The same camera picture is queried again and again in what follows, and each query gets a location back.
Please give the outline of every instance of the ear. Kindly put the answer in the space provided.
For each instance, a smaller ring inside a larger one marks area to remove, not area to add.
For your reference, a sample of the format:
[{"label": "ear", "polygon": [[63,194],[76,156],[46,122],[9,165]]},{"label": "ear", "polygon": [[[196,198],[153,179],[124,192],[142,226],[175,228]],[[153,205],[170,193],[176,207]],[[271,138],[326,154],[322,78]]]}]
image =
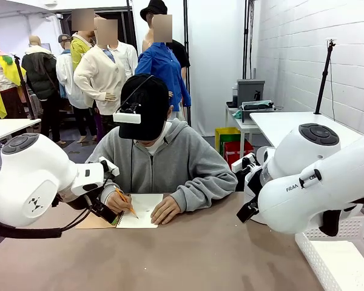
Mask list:
[{"label": "ear", "polygon": [[172,110],[174,109],[174,105],[171,105],[169,111],[167,111],[167,119],[171,117]]}]

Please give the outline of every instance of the gray cap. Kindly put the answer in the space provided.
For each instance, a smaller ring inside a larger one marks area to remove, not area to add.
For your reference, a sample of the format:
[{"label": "gray cap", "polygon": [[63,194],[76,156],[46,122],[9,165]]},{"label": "gray cap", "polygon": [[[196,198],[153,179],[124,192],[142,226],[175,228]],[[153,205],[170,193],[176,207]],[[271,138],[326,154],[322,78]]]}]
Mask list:
[{"label": "gray cap", "polygon": [[58,42],[61,43],[61,42],[71,41],[70,38],[71,38],[70,35],[60,35],[58,37]]}]

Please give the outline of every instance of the ceiling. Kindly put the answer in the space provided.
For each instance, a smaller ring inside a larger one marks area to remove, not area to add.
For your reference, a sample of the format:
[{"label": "ceiling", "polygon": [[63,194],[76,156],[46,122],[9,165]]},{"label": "ceiling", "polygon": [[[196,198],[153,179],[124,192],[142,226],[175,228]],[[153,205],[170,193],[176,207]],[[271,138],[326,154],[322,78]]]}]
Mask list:
[{"label": "ceiling", "polygon": [[6,0],[0,0],[0,16],[10,14],[13,12],[18,12],[18,11],[23,12],[23,13],[27,13],[27,12],[32,13],[32,12],[47,12],[48,10],[39,8],[39,7],[35,7],[35,6],[19,4],[19,3],[15,3],[15,2],[6,1]]}]

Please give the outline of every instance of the black cap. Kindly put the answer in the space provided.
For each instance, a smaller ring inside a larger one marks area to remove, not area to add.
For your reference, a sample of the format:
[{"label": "black cap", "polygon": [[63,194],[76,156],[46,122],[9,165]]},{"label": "black cap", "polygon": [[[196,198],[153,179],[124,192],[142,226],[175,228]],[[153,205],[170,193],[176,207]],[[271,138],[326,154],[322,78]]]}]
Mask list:
[{"label": "black cap", "polygon": [[70,35],[60,35],[58,37],[58,42],[61,43],[61,42],[67,42],[67,41],[70,41]]},{"label": "black cap", "polygon": [[[121,103],[135,91],[150,75],[139,74],[132,76],[121,90]],[[136,139],[137,141],[153,141],[157,139],[167,121],[169,111],[169,89],[159,78],[148,79],[123,105],[121,111],[131,108],[135,103],[136,113],[141,115],[140,124],[121,123],[120,138]]]},{"label": "black cap", "polygon": [[147,21],[146,15],[147,13],[151,12],[154,15],[157,14],[167,14],[167,6],[162,0],[151,0],[148,4],[147,8],[142,9],[140,11],[140,16],[144,19],[144,21]]}]

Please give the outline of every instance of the pencil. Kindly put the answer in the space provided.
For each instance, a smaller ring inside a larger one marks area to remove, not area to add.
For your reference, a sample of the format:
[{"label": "pencil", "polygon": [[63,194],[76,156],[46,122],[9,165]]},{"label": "pencil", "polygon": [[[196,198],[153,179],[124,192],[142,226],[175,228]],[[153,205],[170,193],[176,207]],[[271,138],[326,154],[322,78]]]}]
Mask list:
[{"label": "pencil", "polygon": [[[115,191],[117,192],[117,193],[119,193],[119,195],[120,195],[120,198],[124,201],[124,202],[128,202],[128,200],[127,200],[127,198],[121,193],[121,191],[119,190],[119,188],[118,187],[116,187],[115,185],[113,185],[114,186],[114,188],[115,188]],[[139,219],[139,217],[138,217],[138,215],[136,214],[136,212],[134,211],[134,209],[133,208],[130,208],[129,209],[131,212],[132,212],[132,214],[133,215],[135,215],[136,216],[136,218],[137,219]]]}]

